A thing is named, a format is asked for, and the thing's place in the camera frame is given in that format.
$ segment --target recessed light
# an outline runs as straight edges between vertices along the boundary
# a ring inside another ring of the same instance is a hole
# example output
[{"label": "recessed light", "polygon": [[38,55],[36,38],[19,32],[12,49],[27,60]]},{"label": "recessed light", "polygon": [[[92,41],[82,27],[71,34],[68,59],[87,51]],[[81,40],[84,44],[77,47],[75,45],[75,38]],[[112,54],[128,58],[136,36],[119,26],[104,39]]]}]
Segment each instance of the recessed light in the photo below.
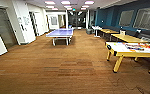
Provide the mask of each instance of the recessed light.
[{"label": "recessed light", "polygon": [[46,4],[49,4],[49,5],[55,4],[55,2],[53,2],[53,1],[45,1],[45,3],[46,3]]},{"label": "recessed light", "polygon": [[67,8],[67,10],[72,10],[72,8]]},{"label": "recessed light", "polygon": [[46,6],[47,8],[54,8],[54,6]]},{"label": "recessed light", "polygon": [[88,8],[89,6],[88,5],[84,5],[84,6],[82,6],[83,8]]},{"label": "recessed light", "polygon": [[58,8],[52,8],[52,10],[58,10]]},{"label": "recessed light", "polygon": [[86,10],[86,8],[81,8],[81,10]]},{"label": "recessed light", "polygon": [[70,4],[70,1],[62,1],[62,4]]},{"label": "recessed light", "polygon": [[86,1],[85,4],[94,4],[94,1]]}]

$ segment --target desk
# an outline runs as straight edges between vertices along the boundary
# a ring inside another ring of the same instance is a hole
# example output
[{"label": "desk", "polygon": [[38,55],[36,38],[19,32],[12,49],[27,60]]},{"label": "desk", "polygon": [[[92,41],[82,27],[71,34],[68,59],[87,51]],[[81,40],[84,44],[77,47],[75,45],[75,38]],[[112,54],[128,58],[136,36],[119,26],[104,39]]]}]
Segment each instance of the desk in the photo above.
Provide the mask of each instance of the desk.
[{"label": "desk", "polygon": [[119,33],[110,29],[101,29],[101,31],[103,32],[103,37],[105,36],[105,33],[106,34],[118,34]]},{"label": "desk", "polygon": [[99,27],[99,26],[92,26],[92,28],[94,29],[94,31],[95,31],[95,35],[94,35],[94,37],[100,37],[100,36],[98,36],[97,34],[98,34],[98,31],[97,30],[101,30],[102,28],[101,27]]},{"label": "desk", "polygon": [[66,39],[66,44],[68,45],[70,43],[72,35],[73,35],[73,29],[61,28],[46,34],[46,37],[54,37],[53,46],[55,46],[55,40],[57,39]]},{"label": "desk", "polygon": [[139,39],[130,35],[122,35],[122,34],[111,34],[111,35],[123,41],[126,41],[128,43],[149,43],[148,41],[144,41],[142,39]]},{"label": "desk", "polygon": [[133,49],[128,48],[128,46],[127,46],[128,44],[129,45],[141,45],[138,43],[106,42],[106,47],[109,49],[107,61],[109,61],[111,54],[119,57],[119,59],[116,61],[115,67],[113,69],[113,71],[115,73],[118,71],[123,57],[150,57],[150,48],[144,47],[143,48],[144,50],[133,50]]}]

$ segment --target wooden floor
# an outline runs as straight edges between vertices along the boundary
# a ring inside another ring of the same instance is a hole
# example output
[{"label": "wooden floor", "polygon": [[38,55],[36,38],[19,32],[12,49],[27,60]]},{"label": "wooden floor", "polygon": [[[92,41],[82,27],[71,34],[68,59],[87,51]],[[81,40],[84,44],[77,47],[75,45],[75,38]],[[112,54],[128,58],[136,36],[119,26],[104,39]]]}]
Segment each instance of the wooden floor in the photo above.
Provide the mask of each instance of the wooden floor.
[{"label": "wooden floor", "polygon": [[106,60],[105,40],[75,30],[71,43],[45,35],[0,56],[0,94],[150,94],[150,62]]}]

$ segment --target window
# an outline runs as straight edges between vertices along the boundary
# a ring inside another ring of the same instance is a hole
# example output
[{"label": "window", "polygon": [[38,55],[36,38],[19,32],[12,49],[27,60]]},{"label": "window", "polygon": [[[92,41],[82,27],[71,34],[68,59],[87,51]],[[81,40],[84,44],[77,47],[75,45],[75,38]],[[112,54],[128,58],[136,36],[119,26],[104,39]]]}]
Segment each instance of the window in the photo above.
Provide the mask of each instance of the window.
[{"label": "window", "polygon": [[133,10],[123,11],[121,13],[119,25],[120,26],[129,26],[133,15]]},{"label": "window", "polygon": [[133,27],[150,30],[150,8],[139,9]]}]

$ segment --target cable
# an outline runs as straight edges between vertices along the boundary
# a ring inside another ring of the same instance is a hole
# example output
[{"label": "cable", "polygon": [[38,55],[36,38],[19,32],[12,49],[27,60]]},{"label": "cable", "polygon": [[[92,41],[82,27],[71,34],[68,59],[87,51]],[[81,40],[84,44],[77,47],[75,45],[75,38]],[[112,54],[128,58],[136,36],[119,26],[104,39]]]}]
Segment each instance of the cable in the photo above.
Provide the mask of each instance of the cable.
[{"label": "cable", "polygon": [[115,82],[112,82],[110,79],[109,79],[109,77],[108,77],[108,80],[112,83],[112,85],[113,86],[115,86],[115,87],[118,87],[119,86],[119,81],[121,80],[122,81],[122,83],[124,84],[124,86],[128,89],[128,90],[135,90],[135,89],[137,89],[141,94],[150,94],[150,91],[148,91],[148,90],[145,90],[145,89],[143,89],[143,88],[141,88],[140,86],[138,86],[138,85],[136,85],[134,88],[129,88],[125,83],[124,83],[124,81],[123,81],[123,79],[121,79],[121,78],[118,78],[117,79],[117,85],[115,85],[114,83]]}]

